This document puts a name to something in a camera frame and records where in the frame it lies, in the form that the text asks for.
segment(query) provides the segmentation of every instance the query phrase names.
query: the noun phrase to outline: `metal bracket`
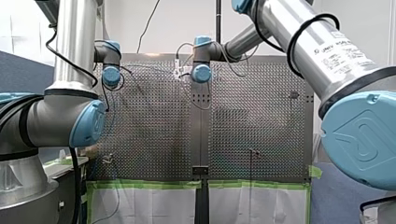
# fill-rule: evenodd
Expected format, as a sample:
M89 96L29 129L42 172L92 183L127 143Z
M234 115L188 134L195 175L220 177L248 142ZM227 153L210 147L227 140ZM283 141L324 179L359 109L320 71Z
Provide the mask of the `metal bracket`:
M208 166L192 166L192 174L193 175L208 175L209 167Z

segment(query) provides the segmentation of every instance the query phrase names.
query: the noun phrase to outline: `black ring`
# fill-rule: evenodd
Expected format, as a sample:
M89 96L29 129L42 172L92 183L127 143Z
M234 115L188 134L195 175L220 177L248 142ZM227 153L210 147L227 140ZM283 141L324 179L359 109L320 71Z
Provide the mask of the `black ring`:
M343 89L341 89L340 91L338 91L334 95L332 95L320 107L319 112L318 112L320 118L323 119L325 114L327 113L327 111L330 109L330 107L332 107L332 105L337 103L342 98L344 98L344 97L352 94L353 92L358 91L361 88L366 87L366 86L368 86L382 78L392 77L395 75L396 75L396 66L393 66L393 67L382 68L382 69L376 70L372 74L357 78L352 83L350 83L349 85L345 86Z
M27 120L29 116L29 110L33 103L34 102L24 106L20 114L20 124L19 124L20 136L23 143L28 147L36 147L35 144L33 144L33 142L30 140L29 133L27 131Z
M78 90L70 90L70 89L50 89L44 91L45 95L71 95L71 96L81 96L90 98L93 100L99 99L99 96L95 93L88 91L78 91Z
M314 18L312 18L309 21L305 21L300 26L300 28L297 30L297 32L293 35L293 37L291 38L291 40L289 42L288 51L286 53L288 66L289 66L291 72L293 72L295 75L297 75L298 77L300 77L302 79L304 79L303 75L301 75L301 73L299 71L297 71L297 69L294 68L294 65L292 63L292 54L294 53L294 48L297 44L298 37L300 37L300 35L303 33L303 31L306 28L308 28L312 23L314 23L316 21L324 21L323 19L325 19L325 18L332 19L335 23L335 28L337 30L340 30L340 21L334 15L329 14L329 13L322 13L322 14L316 15Z
M6 155L0 155L0 161L15 161L23 158L32 157L38 154L38 149L30 149L28 151L16 152Z

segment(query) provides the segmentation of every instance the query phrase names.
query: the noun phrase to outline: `green tape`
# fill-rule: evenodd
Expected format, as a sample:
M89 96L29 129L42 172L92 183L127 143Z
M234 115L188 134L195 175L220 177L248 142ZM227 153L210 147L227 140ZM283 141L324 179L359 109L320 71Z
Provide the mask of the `green tape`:
M309 184L285 184L268 181L248 181L248 180L209 180L209 187L212 189L238 189L242 187L253 187L261 189L308 189Z
M305 223L311 224L311 186L306 191Z
M88 181L94 189L199 189L201 181L158 182L143 180L101 180Z
M323 172L320 170L320 168L313 165L309 166L309 176L320 179L322 173Z
M92 223L92 195L93 195L93 186L88 185L87 183L87 219L88 223Z

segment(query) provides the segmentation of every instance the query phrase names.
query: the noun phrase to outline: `gray panel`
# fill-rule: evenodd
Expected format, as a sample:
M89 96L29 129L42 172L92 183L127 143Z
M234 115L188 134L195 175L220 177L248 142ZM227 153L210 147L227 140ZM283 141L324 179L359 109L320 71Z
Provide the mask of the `gray panel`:
M114 153L118 178L190 180L193 165L209 165L210 179L308 181L313 92L284 57L253 57L248 71L244 63L233 65L247 77L212 63L210 91L185 77L187 92L170 74L174 55L122 59L134 75L124 73L125 88L108 94L111 110L99 143L100 155ZM299 96L291 99L291 92ZM197 109L190 100L212 108ZM250 160L251 149L260 157ZM95 178L114 177L97 164Z
M212 65L210 178L304 182L312 150L306 143L309 134L312 142L311 95L283 57L255 61L249 69L233 66L246 77L237 77L227 64ZM293 91L297 99L290 98ZM251 150L260 155L250 158Z
M124 88L112 92L113 96L108 94L110 102L114 98L116 110L110 108L107 114L100 154L114 153L118 178L190 180L190 84L181 84L170 74L173 60L122 65L134 74L123 72ZM113 176L99 164L97 178Z

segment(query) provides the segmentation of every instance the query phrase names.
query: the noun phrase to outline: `robotic arm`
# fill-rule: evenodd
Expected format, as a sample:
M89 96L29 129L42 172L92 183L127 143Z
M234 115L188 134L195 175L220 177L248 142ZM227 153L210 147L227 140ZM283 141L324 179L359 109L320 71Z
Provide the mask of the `robotic arm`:
M368 59L324 20L334 16L318 15L305 0L233 0L233 9L255 24L223 46L198 36L191 78L208 81L211 60L238 62L272 35L322 102L322 142L332 162L362 184L396 190L396 67Z
M109 89L120 81L120 45L94 41L100 0L37 3L56 22L58 57L44 96L0 94L0 217L6 223L57 223L57 183L48 181L38 148L95 144L104 128L105 106L93 90L98 83L93 62L104 64L102 81Z

